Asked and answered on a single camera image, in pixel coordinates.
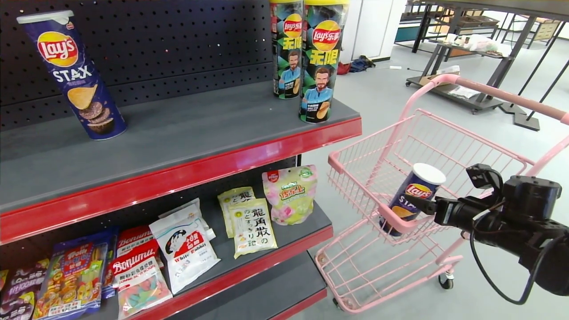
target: man illustration on can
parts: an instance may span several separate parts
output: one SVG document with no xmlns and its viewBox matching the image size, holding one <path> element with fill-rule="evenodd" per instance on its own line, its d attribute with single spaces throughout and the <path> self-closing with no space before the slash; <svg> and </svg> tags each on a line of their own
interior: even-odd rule
<svg viewBox="0 0 569 320">
<path fill-rule="evenodd" d="M 316 69 L 314 79 L 316 88 L 306 90 L 302 99 L 302 108 L 305 110 L 308 104 L 319 104 L 332 98 L 333 90 L 327 87 L 330 81 L 330 70 L 326 67 Z"/>
<path fill-rule="evenodd" d="M 288 53 L 288 65 L 289 69 L 284 70 L 281 74 L 281 79 L 279 80 L 279 89 L 287 90 L 291 89 L 292 86 L 285 87 L 285 84 L 295 81 L 300 78 L 300 68 L 298 67 L 298 60 L 300 57 L 299 50 L 291 50 Z"/>
</svg>

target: red shelf edge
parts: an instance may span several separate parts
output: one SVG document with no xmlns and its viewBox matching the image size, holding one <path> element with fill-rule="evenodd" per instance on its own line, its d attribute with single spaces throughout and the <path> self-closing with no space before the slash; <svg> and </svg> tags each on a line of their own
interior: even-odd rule
<svg viewBox="0 0 569 320">
<path fill-rule="evenodd" d="M 361 134 L 361 117 L 357 117 L 5 212 L 0 215 L 0 245 L 294 157 Z"/>
<path fill-rule="evenodd" d="M 334 231 L 332 226 L 330 225 L 305 238 L 302 238 L 301 240 L 298 240 L 297 242 L 289 244 L 284 248 L 276 249 L 275 251 L 269 253 L 268 255 L 262 256 L 259 259 L 253 260 L 250 263 L 243 265 L 240 268 L 225 273 L 222 276 L 219 276 L 213 279 L 212 281 L 207 282 L 206 284 L 203 284 L 190 291 L 184 292 L 179 296 L 176 296 L 158 306 L 153 307 L 152 309 L 148 309 L 146 311 L 138 313 L 132 316 L 131 320 L 166 319 L 184 309 L 187 309 L 203 300 L 206 300 L 207 298 L 225 289 L 231 288 L 232 286 L 242 281 L 245 281 L 250 277 L 255 276 L 273 267 L 274 265 L 279 264 L 282 261 L 288 260 L 296 255 L 299 255 L 302 252 L 314 247 L 315 245 L 332 238 L 333 236 L 334 236 Z"/>
<path fill-rule="evenodd" d="M 325 299 L 328 295 L 327 289 L 322 289 L 317 293 L 311 295 L 310 297 L 300 301 L 296 305 L 288 308 L 287 310 L 277 314 L 276 316 L 272 317 L 271 320 L 286 320 L 292 317 L 293 315 L 301 312 L 304 309 L 312 306 L 313 304 L 317 303 L 318 301 Z"/>
</svg>

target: cart handle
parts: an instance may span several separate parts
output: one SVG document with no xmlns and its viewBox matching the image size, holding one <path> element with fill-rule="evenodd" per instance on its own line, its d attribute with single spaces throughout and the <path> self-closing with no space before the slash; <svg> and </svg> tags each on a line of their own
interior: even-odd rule
<svg viewBox="0 0 569 320">
<path fill-rule="evenodd" d="M 411 109 L 412 104 L 415 103 L 415 100 L 418 97 L 424 95 L 427 91 L 435 88 L 437 85 L 439 85 L 441 83 L 453 83 L 453 84 L 461 85 L 463 87 L 485 93 L 485 94 L 493 96 L 493 97 L 498 97 L 498 98 L 506 100 L 508 102 L 512 102 L 512 103 L 515 103 L 515 104 L 520 105 L 522 107 L 528 108 L 532 111 L 544 114 L 544 115 L 551 117 L 553 119 L 559 120 L 563 124 L 569 125 L 569 113 L 567 113 L 565 111 L 555 109 L 552 106 L 548 106 L 548 105 L 539 103 L 539 102 L 534 101 L 534 100 L 526 99 L 524 97 L 517 96 L 517 95 L 514 95 L 514 94 L 509 93 L 509 92 L 505 92 L 505 91 L 500 90 L 498 88 L 490 87 L 489 85 L 470 81 L 470 80 L 462 78 L 458 75 L 451 75 L 451 74 L 444 74 L 444 75 L 437 76 L 437 77 L 433 78 L 428 84 L 424 85 L 419 90 L 417 90 L 415 93 L 413 93 L 413 95 L 409 98 L 407 104 L 405 105 L 404 112 L 402 112 L 401 117 L 404 118 L 407 116 L 407 113 Z"/>
</svg>

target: yellow can lid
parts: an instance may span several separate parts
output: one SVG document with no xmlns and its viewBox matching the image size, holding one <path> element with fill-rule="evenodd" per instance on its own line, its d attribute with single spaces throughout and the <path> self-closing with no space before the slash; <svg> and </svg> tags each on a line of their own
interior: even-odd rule
<svg viewBox="0 0 569 320">
<path fill-rule="evenodd" d="M 308 6 L 332 6 L 347 5 L 350 0 L 304 0 L 304 4 Z"/>
<path fill-rule="evenodd" d="M 302 0 L 269 0 L 270 3 L 293 3 L 301 2 Z"/>
</svg>

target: pink candy bag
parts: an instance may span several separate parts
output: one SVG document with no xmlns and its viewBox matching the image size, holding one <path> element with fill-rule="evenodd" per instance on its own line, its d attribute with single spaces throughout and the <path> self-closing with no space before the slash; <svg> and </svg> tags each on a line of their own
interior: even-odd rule
<svg viewBox="0 0 569 320">
<path fill-rule="evenodd" d="M 281 225 L 302 223 L 314 209 L 316 166 L 300 166 L 262 174 L 271 219 Z"/>
</svg>

